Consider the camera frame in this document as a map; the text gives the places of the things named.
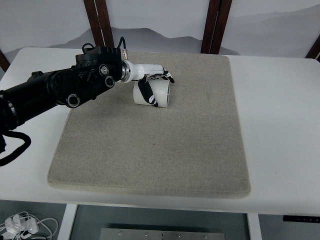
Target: felt pad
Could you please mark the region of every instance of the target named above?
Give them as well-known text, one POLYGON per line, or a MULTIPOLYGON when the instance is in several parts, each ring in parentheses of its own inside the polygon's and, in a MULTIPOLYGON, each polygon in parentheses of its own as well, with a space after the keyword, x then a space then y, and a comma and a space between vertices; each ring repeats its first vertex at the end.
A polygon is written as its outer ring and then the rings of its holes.
POLYGON ((48 183, 101 193, 242 198, 250 181, 229 59, 130 52, 175 80, 168 108, 134 103, 134 82, 117 83, 73 109, 48 183))

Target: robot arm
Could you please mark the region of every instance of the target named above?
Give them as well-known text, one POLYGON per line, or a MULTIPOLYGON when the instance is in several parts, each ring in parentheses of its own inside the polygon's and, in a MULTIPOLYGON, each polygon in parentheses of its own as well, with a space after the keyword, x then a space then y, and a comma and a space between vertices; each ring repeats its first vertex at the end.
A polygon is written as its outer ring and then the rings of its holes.
POLYGON ((133 64, 127 59, 122 60, 121 40, 117 48, 94 47, 87 43, 82 47, 83 54, 75 56, 76 65, 71 68, 45 73, 33 72, 26 82, 0 91, 0 153, 5 151, 6 146, 3 135, 26 142, 24 147, 21 146, 17 152, 12 153, 14 157, 0 160, 0 166, 13 161, 31 144, 27 135, 17 135, 12 130, 57 105, 77 108, 113 88, 115 82, 131 81, 140 81, 146 86, 147 90, 140 90, 147 101, 150 99, 149 95, 153 96, 147 81, 149 78, 160 76, 174 82, 161 65, 133 64))

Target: paper cup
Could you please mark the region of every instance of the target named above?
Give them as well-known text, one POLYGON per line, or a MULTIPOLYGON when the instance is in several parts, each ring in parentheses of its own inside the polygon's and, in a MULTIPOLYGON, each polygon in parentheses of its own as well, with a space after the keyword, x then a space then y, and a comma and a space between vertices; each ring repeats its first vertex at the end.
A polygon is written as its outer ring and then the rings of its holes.
MULTIPOLYGON (((170 95, 170 81, 155 79, 149 80, 149 83, 158 106, 167 108, 170 95)), ((134 83, 133 100, 136 104, 152 106, 151 104, 147 103, 142 97, 137 81, 134 83)))

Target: wooden frame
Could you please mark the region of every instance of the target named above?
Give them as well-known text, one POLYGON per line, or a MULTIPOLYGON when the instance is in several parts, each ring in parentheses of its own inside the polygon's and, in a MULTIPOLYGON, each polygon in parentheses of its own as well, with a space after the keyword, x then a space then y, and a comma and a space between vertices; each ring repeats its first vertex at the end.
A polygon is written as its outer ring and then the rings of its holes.
POLYGON ((114 48, 106 0, 83 0, 96 46, 114 48))
POLYGON ((320 53, 320 35, 316 39, 315 43, 313 44, 313 46, 311 47, 310 51, 305 56, 305 58, 306 59, 316 59, 316 57, 318 57, 316 60, 320 63, 319 53, 320 53))
POLYGON ((2 68, 3 71, 7 71, 10 66, 9 61, 7 60, 6 56, 2 53, 0 50, 0 67, 2 68))
POLYGON ((210 0, 206 15, 201 53, 219 54, 232 0, 210 0))

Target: white table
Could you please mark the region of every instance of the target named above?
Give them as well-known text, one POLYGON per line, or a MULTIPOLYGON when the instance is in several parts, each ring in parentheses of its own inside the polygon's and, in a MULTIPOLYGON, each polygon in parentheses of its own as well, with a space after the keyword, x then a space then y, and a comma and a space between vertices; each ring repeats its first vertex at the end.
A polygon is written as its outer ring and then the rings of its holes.
MULTIPOLYGON (((80 49, 22 49, 0 82, 75 65, 80 49)), ((249 214, 320 215, 320 64, 313 59, 228 56, 251 183, 242 199, 105 194, 55 189, 47 174, 69 108, 57 106, 17 128, 30 148, 0 167, 0 199, 249 214)), ((21 142, 6 139, 7 152, 21 142)))

